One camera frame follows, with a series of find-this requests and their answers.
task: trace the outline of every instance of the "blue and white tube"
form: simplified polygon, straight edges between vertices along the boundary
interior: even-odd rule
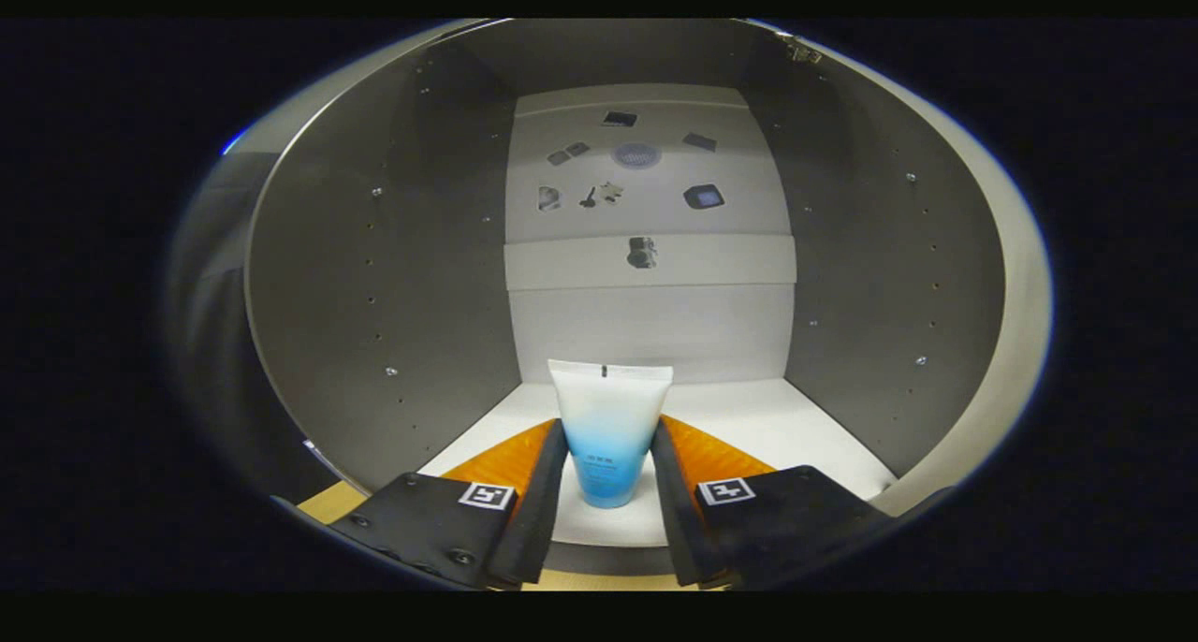
[[[549,361],[565,441],[592,507],[633,498],[661,416],[673,367],[609,367]]]

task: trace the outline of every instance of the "white shelf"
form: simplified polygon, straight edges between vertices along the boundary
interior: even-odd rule
[[[670,389],[662,412],[775,468],[811,465],[861,499],[895,482],[872,453],[783,378],[677,384]],[[521,384],[420,473],[441,476],[552,417],[561,417],[553,386]],[[654,472],[649,456],[629,504],[595,509],[582,501],[574,465],[567,458],[553,540],[588,546],[665,546]]]

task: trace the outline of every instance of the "gray metal wall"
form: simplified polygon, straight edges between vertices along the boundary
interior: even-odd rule
[[[839,62],[754,54],[740,89],[798,253],[786,378],[901,477],[956,423],[993,356],[993,217],[952,147]]]
[[[1002,253],[979,187],[915,113],[829,59],[788,61],[752,24],[512,20],[346,92],[264,194],[249,292],[265,365],[367,487],[519,382],[502,258],[515,97],[631,83],[736,87],[762,122],[799,259],[787,380],[900,476],[961,414],[997,338]]]
[[[248,283],[264,364],[368,489],[520,382],[503,279],[512,99],[453,41],[398,59],[320,114],[264,193]]]

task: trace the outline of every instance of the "small dark object image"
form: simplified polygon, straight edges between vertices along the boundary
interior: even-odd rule
[[[636,114],[622,114],[619,110],[609,110],[607,117],[603,119],[603,125],[607,127],[633,127],[636,125]]]
[[[654,255],[658,250],[653,244],[653,237],[629,237],[628,238],[628,264],[639,269],[658,267]]]
[[[712,184],[689,187],[686,193],[682,195],[691,210],[710,210],[710,207],[719,207],[724,204],[720,189]]]

